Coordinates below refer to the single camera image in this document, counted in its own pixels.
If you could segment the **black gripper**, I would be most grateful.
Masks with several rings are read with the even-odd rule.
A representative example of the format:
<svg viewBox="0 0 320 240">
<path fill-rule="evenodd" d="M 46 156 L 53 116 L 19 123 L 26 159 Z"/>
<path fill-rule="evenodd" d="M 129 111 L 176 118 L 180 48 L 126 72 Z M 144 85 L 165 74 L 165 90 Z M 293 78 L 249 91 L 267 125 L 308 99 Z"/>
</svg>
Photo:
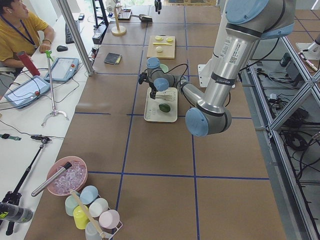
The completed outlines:
<svg viewBox="0 0 320 240">
<path fill-rule="evenodd" d="M 153 100 L 156 99 L 157 89 L 154 85 L 154 82 L 152 81 L 151 74 L 149 74 L 147 72 L 141 73 L 138 77 L 138 83 L 140 85 L 142 85 L 143 83 L 148 83 L 149 87 L 151 88 L 151 92 L 150 92 L 149 96 Z"/>
</svg>

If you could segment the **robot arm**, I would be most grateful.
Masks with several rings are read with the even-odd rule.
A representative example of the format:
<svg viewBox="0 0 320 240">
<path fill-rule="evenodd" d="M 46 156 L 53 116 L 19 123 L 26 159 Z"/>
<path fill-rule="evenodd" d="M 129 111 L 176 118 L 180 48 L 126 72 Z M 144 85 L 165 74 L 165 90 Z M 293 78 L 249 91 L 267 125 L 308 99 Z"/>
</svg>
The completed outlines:
<svg viewBox="0 0 320 240">
<path fill-rule="evenodd" d="M 260 40 L 286 36 L 293 31 L 296 1 L 294 0 L 228 0 L 219 29 L 225 36 L 218 58 L 210 67 L 206 90 L 202 92 L 183 75 L 165 73 L 156 57 L 147 60 L 145 72 L 138 82 L 148 83 L 150 97 L 169 87 L 177 88 L 193 106 L 185 114 L 188 131 L 198 137 L 222 133 L 232 122 L 225 101 L 238 73 L 241 71 Z"/>
<path fill-rule="evenodd" d="M 154 7 L 155 7 L 155 12 L 160 15 L 161 14 L 161 10 L 162 10 L 162 2 L 161 0 L 155 0 L 154 1 Z"/>
</svg>

